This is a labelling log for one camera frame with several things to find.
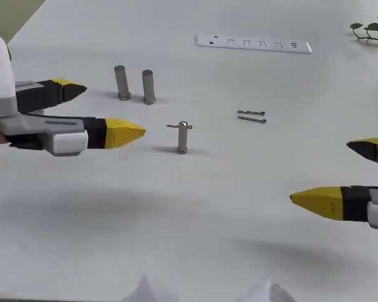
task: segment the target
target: white table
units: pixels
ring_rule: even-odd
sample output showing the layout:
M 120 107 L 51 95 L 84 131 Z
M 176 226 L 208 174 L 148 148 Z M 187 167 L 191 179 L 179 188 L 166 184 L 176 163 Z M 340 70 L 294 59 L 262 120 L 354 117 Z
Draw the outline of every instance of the white table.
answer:
M 182 302 L 234 302 L 266 279 L 300 302 L 378 301 L 378 231 L 289 199 L 378 185 L 378 165 L 345 145 L 378 137 L 378 47 L 348 34 L 377 13 L 378 0 L 47 0 L 10 44 L 16 80 L 81 82 L 86 93 L 47 113 L 147 133 L 73 158 L 3 147 L 0 296 L 116 301 L 152 259 Z M 305 40 L 313 53 L 200 48 L 201 32 Z M 127 102 L 114 95 L 119 64 Z M 169 152 L 166 124 L 181 120 L 193 125 L 187 155 Z

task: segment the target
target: plant stem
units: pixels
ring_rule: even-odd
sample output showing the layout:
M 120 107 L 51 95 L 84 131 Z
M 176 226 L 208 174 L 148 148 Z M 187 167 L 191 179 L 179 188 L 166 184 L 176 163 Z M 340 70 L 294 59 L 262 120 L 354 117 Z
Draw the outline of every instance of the plant stem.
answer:
M 356 36 L 356 38 L 358 40 L 374 40 L 374 41 L 378 41 L 378 38 L 372 38 L 368 33 L 368 36 L 358 36 L 356 33 L 355 33 L 355 30 L 353 30 L 353 34 Z
M 366 30 L 366 32 L 367 32 L 367 36 L 369 36 L 370 39 L 372 39 L 372 37 L 370 36 L 370 33 L 368 32 L 368 30 Z

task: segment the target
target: white paper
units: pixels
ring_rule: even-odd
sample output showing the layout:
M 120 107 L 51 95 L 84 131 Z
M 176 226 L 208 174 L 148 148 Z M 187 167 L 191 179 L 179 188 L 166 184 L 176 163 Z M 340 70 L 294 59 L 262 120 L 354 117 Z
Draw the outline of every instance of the white paper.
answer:
M 178 299 L 154 275 L 144 275 L 136 290 L 122 302 L 178 302 Z
M 296 302 L 277 283 L 268 282 L 263 287 L 250 291 L 237 302 Z

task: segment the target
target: power socket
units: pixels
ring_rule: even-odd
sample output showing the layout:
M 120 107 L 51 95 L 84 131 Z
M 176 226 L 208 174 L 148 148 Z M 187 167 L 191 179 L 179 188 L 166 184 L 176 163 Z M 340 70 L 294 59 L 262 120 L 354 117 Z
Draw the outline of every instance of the power socket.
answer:
M 248 50 L 267 50 L 271 52 L 312 53 L 307 42 L 273 40 L 199 33 L 196 45 L 202 47 L 235 48 Z

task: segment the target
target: plant leaf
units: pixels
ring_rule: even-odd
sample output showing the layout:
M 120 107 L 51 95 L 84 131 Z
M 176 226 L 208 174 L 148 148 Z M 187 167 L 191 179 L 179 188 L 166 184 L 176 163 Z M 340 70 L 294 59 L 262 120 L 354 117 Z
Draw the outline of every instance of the plant leaf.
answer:
M 353 23 L 352 25 L 350 25 L 350 28 L 353 29 L 353 30 L 356 30 L 357 28 L 360 28 L 362 26 L 363 26 L 363 24 L 361 24 L 361 23 Z
M 367 26 L 367 30 L 378 31 L 378 23 L 370 23 Z

